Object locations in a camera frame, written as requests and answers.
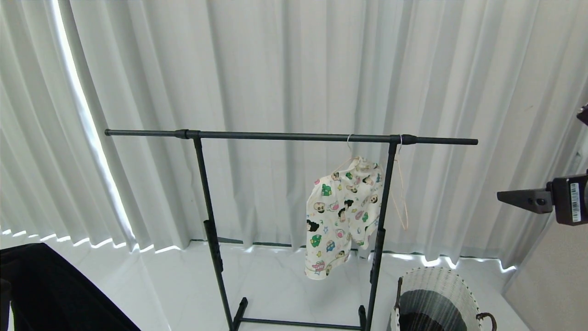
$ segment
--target cartoon print shirt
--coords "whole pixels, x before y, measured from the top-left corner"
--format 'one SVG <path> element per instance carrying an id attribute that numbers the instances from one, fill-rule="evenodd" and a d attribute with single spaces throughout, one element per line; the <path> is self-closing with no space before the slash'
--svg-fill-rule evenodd
<path id="1" fill-rule="evenodd" d="M 308 278 L 324 279 L 346 262 L 352 240 L 363 249 L 369 247 L 378 225 L 382 188 L 381 168 L 363 158 L 315 182 L 306 203 Z"/>

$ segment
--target hanger hook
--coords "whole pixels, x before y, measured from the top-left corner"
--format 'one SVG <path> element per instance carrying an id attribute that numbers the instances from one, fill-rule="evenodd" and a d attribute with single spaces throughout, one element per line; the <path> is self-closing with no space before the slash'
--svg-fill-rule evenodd
<path id="1" fill-rule="evenodd" d="M 349 148 L 349 152 L 351 152 L 353 154 L 353 151 L 351 150 L 351 145 L 349 145 L 350 138 L 351 138 L 351 134 L 347 137 L 347 148 Z"/>

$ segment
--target clothes rack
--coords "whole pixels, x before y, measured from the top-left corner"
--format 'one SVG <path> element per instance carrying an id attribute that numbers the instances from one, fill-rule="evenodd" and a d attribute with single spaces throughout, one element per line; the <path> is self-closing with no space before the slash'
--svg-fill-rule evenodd
<path id="1" fill-rule="evenodd" d="M 392 168 L 394 165 L 394 156 L 396 154 L 396 147 L 399 144 L 446 144 L 446 145 L 477 145 L 477 139 L 461 139 L 461 138 L 431 138 L 431 137 L 416 137 L 414 135 L 363 135 L 363 134 L 307 134 L 307 133 L 252 133 L 252 132 L 221 132 L 221 131 L 199 131 L 199 130 L 175 130 L 175 131 L 145 131 L 145 130 L 110 130 L 104 131 L 105 135 L 130 135 L 140 137 L 176 137 L 180 139 L 191 139 L 194 142 L 196 150 L 196 158 L 198 159 L 198 168 L 202 180 L 202 189 L 204 191 L 204 200 L 206 203 L 206 212 L 208 219 L 204 221 L 204 228 L 206 231 L 206 239 L 209 243 L 209 250 L 212 257 L 212 264 L 215 269 L 216 281 L 218 282 L 220 298 L 222 299 L 225 317 L 229 326 L 229 331 L 238 331 L 239 326 L 243 322 L 250 323 L 264 323 L 273 325 L 293 325 L 293 326 L 308 326 L 321 327 L 326 329 L 343 329 L 343 330 L 361 330 L 370 331 L 373 319 L 374 304 L 376 301 L 377 281 L 380 273 L 380 265 L 382 262 L 382 251 L 384 246 L 384 237 L 386 230 L 384 229 L 384 220 L 386 215 L 386 208 L 388 203 L 388 195 L 390 193 L 390 182 L 392 179 Z M 367 315 L 365 307 L 359 306 L 359 326 L 351 325 L 334 325 L 324 323 L 310 323 L 297 322 L 287 320 L 269 320 L 257 319 L 251 317 L 244 317 L 245 309 L 248 305 L 246 297 L 241 299 L 239 309 L 235 317 L 230 312 L 229 300 L 227 299 L 225 283 L 222 278 L 223 264 L 221 259 L 221 251 L 219 246 L 218 236 L 216 234 L 215 217 L 212 208 L 211 192 L 208 186 L 208 176 L 206 175 L 206 166 L 204 163 L 204 154 L 202 152 L 203 138 L 217 138 L 217 139 L 247 139 L 247 140 L 295 140 L 295 141 L 354 141 L 360 143 L 388 143 L 388 158 L 386 165 L 386 177 L 384 180 L 384 191 L 382 193 L 382 207 L 380 209 L 380 219 L 376 235 L 376 247 L 372 259 L 372 268 L 370 271 L 370 296 L 367 306 Z"/>

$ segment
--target white marble floor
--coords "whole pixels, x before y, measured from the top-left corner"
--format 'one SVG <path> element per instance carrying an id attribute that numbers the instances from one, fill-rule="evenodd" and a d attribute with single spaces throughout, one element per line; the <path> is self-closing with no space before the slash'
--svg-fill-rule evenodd
<path id="1" fill-rule="evenodd" d="M 39 242 L 26 234 L 0 236 L 0 247 Z M 206 243 L 193 242 L 186 250 L 133 253 L 108 243 L 45 241 L 93 281 L 142 330 L 227 330 Z M 241 298 L 249 306 L 245 316 L 261 319 L 359 325 L 358 307 L 368 305 L 371 261 L 352 254 L 328 279 L 309 280 L 303 274 L 304 251 L 268 246 L 244 249 L 223 244 L 223 278 L 234 314 Z M 449 267 L 441 258 L 436 262 Z M 423 265 L 421 256 L 386 254 L 376 298 L 372 330 L 385 330 L 396 297 L 398 277 Z M 528 330 L 500 292 L 512 271 L 501 271 L 498 261 L 461 259 L 456 269 L 473 289 L 483 311 L 493 313 L 502 330 Z M 243 323 L 240 330 L 314 330 L 295 326 Z"/>

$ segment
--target barcode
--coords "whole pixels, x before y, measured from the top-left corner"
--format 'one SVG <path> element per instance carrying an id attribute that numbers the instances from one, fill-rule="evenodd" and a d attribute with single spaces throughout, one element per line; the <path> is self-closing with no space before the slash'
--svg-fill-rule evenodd
<path id="1" fill-rule="evenodd" d="M 580 184 L 570 184 L 570 199 L 572 201 L 572 222 L 580 221 Z"/>

